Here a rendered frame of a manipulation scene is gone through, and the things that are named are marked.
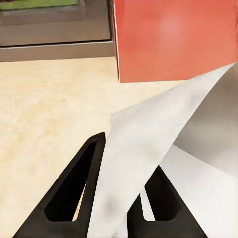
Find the paper coffee filter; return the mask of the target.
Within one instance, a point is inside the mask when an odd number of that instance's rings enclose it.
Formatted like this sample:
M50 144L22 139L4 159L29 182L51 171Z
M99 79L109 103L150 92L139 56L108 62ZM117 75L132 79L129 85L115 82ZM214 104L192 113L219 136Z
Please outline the paper coffee filter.
M110 114L87 238L128 238L158 165L208 238L238 238L238 62Z

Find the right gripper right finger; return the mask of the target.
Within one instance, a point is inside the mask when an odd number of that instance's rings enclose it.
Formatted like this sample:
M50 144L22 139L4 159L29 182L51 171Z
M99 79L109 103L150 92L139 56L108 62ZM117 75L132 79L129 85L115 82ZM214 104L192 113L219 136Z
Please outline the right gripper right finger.
M144 218L139 194L127 212L128 238L208 238L160 165L144 188L155 221Z

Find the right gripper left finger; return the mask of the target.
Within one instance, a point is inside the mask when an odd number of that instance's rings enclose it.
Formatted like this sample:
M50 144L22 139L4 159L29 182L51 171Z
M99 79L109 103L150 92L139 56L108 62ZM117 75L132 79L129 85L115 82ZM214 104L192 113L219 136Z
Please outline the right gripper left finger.
M105 144L104 132L88 138L12 238L87 238Z

